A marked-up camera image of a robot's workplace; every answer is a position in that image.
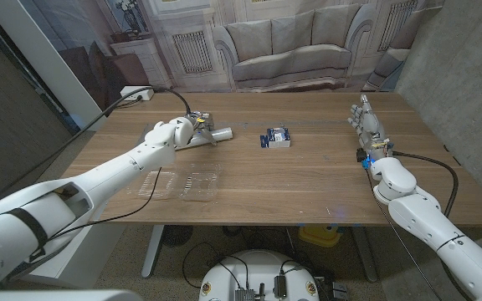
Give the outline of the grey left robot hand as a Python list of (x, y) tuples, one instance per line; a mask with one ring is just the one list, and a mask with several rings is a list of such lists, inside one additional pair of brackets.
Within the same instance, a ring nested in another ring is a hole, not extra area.
[(193, 125), (194, 133), (187, 143), (187, 147), (210, 143), (216, 145), (217, 141), (212, 135), (214, 129), (213, 115), (206, 112), (193, 111), (186, 115)]

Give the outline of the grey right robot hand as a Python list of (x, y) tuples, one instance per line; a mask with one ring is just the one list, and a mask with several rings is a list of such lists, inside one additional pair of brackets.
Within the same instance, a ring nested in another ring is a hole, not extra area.
[(390, 140), (365, 94), (361, 94), (359, 105), (351, 106), (351, 117), (347, 121), (356, 131), (360, 146), (371, 161), (392, 156)]

